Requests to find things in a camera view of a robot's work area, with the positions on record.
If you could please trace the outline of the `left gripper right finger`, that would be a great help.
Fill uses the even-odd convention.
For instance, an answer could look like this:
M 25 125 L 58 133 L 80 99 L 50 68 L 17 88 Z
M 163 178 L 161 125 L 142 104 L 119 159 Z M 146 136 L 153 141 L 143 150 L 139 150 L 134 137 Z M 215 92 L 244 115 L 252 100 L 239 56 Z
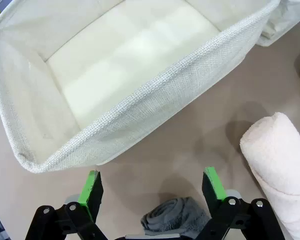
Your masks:
M 211 219 L 198 240 L 223 240 L 230 229 L 241 230 L 247 240 L 283 240 L 284 234 L 269 201 L 255 198 L 250 203 L 227 196 L 214 167 L 203 172 L 202 193 Z

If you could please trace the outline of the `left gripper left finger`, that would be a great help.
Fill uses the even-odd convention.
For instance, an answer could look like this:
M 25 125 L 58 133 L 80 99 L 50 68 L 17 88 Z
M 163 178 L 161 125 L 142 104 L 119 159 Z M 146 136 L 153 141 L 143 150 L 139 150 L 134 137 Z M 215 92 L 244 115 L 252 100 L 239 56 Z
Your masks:
M 105 240 L 107 237 L 96 225 L 104 193 L 101 174 L 90 171 L 77 201 L 54 209 L 50 205 L 37 208 L 29 226 L 27 240 L 64 240 L 77 234 L 81 240 Z

